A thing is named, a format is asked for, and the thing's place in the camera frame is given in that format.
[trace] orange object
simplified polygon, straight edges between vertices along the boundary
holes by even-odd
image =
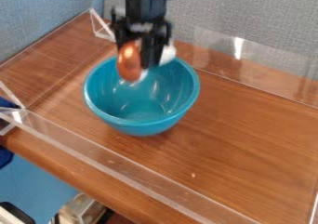
[[[120,77],[135,82],[143,72],[139,46],[135,41],[128,42],[117,52],[116,69]]]

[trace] blue bowl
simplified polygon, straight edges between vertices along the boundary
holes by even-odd
[[[151,68],[141,82],[128,83],[115,64],[111,58],[91,71],[83,87],[85,104],[120,132],[137,137],[159,134],[177,123],[197,98],[197,75],[175,59]]]

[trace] wooden tabletop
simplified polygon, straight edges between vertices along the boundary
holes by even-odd
[[[315,82],[188,44],[176,46],[179,57],[209,72],[247,83],[248,70],[256,70],[252,86],[316,104]],[[197,53],[208,59],[197,60]],[[316,110],[197,70],[200,95],[180,123],[151,138],[125,136],[95,117],[80,93],[88,72],[112,55],[115,46],[96,40],[84,15],[1,68],[0,79],[44,118],[258,222],[308,223],[318,177]],[[294,93],[286,81],[310,90]],[[5,147],[131,221],[193,223],[18,128],[5,136]],[[103,156],[95,160],[103,162]]]

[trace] gray fabric wall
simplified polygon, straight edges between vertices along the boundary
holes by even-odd
[[[0,0],[0,61],[103,0]]]
[[[124,5],[124,0],[105,0],[107,18],[112,5]],[[307,56],[316,54],[316,13],[318,0],[172,0],[168,3],[175,38],[231,53],[227,35],[242,37],[270,51],[267,58],[258,59],[255,55],[262,53],[263,47],[256,47],[252,53],[256,62],[310,77],[316,75],[312,69],[307,74],[316,62],[312,58],[307,60]],[[251,45],[248,49],[255,50],[255,44]]]

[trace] bowl rim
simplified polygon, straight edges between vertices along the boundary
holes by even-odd
[[[92,71],[89,71],[89,73],[84,79],[84,85],[83,85],[83,90],[81,90],[84,102],[85,102],[88,108],[91,109],[91,111],[97,115],[97,117],[101,119],[105,119],[107,122],[109,122],[111,124],[125,125],[125,126],[156,125],[156,124],[161,124],[163,122],[179,117],[189,109],[189,107],[195,103],[196,98],[199,96],[200,81],[199,81],[199,76],[197,76],[193,68],[181,59],[179,59],[179,58],[173,59],[173,61],[180,63],[181,66],[185,68],[187,72],[189,73],[192,83],[193,83],[192,91],[191,91],[191,94],[185,100],[185,103],[172,113],[169,113],[168,115],[165,115],[164,117],[161,117],[159,119],[135,121],[135,120],[115,117],[111,114],[108,114],[107,112],[104,112],[95,105],[93,101],[91,101],[89,95],[87,93],[87,86],[88,86],[88,81],[89,81],[91,77],[93,76],[93,74],[96,73],[99,68],[101,66],[104,66],[105,64],[111,64],[113,62],[113,60],[116,60],[116,57],[111,57],[111,58],[105,59],[104,61],[101,61],[100,64],[95,67],[95,69]]]

